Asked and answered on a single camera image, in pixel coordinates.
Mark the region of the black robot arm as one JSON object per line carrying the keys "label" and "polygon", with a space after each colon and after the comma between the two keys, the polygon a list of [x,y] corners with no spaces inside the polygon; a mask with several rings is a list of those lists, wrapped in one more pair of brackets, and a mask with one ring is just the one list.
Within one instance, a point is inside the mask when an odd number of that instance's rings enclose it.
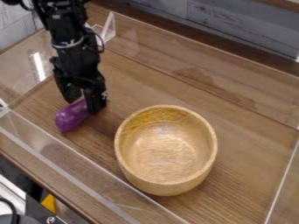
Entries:
{"label": "black robot arm", "polygon": [[10,6],[20,5],[34,11],[51,34],[51,47],[58,55],[50,58],[54,78],[68,103],[84,97],[88,112],[95,115],[107,106],[106,77],[99,71],[102,37],[86,26],[90,0],[0,0]]}

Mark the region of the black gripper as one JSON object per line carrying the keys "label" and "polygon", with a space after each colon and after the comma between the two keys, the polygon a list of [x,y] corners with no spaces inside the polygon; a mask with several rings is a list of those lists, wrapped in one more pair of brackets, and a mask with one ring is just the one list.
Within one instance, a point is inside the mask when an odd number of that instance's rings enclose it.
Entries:
{"label": "black gripper", "polygon": [[51,57],[54,77],[67,103],[74,103],[83,90],[88,112],[95,115],[106,106],[106,78],[99,71],[100,53],[96,43],[52,45],[58,55]]}

